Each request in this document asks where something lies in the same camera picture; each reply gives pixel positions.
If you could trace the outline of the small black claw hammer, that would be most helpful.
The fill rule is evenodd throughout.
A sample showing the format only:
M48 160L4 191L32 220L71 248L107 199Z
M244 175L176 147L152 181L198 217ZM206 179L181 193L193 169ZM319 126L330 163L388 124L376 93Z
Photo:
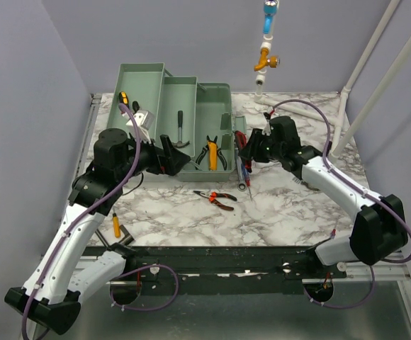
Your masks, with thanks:
M179 148L179 149L187 147L190 144L189 141L185 141L185 142L183 141L183 137L182 137L183 116L184 116L184 112L182 110L177 112L178 141L172 143L175 148Z

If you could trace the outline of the blue handle screwdriver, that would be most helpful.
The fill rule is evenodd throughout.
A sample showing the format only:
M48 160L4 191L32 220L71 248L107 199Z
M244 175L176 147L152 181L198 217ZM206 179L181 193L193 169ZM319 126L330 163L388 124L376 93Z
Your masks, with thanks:
M246 183L250 200L253 200L252 192L251 192L251 180L250 180L249 172L246 169L244 164L242 164L241 167L242 167L242 174L243 174L243 177L244 177L244 182Z

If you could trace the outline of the orange box cutter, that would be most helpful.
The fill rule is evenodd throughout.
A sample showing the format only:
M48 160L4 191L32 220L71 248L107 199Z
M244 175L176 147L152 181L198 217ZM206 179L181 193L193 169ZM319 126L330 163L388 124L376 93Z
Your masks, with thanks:
M209 148L209 169L216 171L218 169L218 146L216 142L208 140Z

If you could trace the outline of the green tool box clear lid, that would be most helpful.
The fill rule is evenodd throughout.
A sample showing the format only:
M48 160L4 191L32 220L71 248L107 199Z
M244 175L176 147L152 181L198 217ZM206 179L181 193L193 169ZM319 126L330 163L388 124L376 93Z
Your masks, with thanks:
M125 92L131 103L154 115L149 135L156 146L161 135L185 142L191 157L177 175L183 182L226 182L235 170L235 131L245 132L246 120L232 112L226 83L201 83L195 76L174 76L163 63L122 64L114 94ZM210 169L209 158L198 160L208 140L215 140L225 159Z

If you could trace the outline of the orange long nose pliers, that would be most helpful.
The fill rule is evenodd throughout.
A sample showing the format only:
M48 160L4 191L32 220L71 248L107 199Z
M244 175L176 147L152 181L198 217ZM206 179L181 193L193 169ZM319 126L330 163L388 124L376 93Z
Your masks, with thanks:
M229 199L232 200L234 202L237 202L237 198L234 197L233 195L230 195L228 193L217 193L215 191L212 191L210 193L205 193L203 191L197 191L194 190L193 191L196 195L206 198L208 199L208 201L212 204L217 206L218 208L220 208L221 210L225 210L225 211L233 211L234 208L229 206L229 205L224 205L219 201L219 198L225 198L225 199Z

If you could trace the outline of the yellow black screwdriver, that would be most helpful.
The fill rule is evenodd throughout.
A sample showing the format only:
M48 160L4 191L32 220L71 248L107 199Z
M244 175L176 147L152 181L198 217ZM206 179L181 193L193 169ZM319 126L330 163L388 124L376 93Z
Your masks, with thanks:
M139 103L138 103L137 101L133 101L133 102L132 102L132 108L133 108L133 110L134 110L135 112L138 112L139 109L140 109Z
M127 96L126 92L124 92L124 91L120 91L118 93L118 101L119 101L119 103L122 103L125 106L129 106L129 99L128 99L128 96Z

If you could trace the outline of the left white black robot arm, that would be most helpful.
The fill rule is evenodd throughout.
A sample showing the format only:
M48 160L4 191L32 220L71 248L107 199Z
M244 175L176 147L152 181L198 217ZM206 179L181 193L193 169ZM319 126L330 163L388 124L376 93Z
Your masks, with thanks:
M177 175L191 160L179 151L168 135L161 147L137 140L118 128L105 129L94 143L94 158L72 183L62 223L42 261L21 286L9 288L7 305L24 319L31 319L56 334L65 334L75 323L81 304L107 280L127 280L136 263L126 255L106 251L94 270L72 274L86 245L128 180L143 171L155 175Z

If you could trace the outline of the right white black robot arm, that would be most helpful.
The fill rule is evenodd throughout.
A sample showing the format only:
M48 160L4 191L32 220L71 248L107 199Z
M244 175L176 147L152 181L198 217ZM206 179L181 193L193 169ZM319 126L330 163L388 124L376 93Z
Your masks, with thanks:
M359 185L332 166L321 151L303 145L292 118L273 118L267 127L268 132L253 129L240 150L241 158L280 163L284 170L338 204L354 224L349 236L313 247L304 262L310 276L319 278L339 262L360 261L372 266L407 244L403 206L397 196L383 197Z

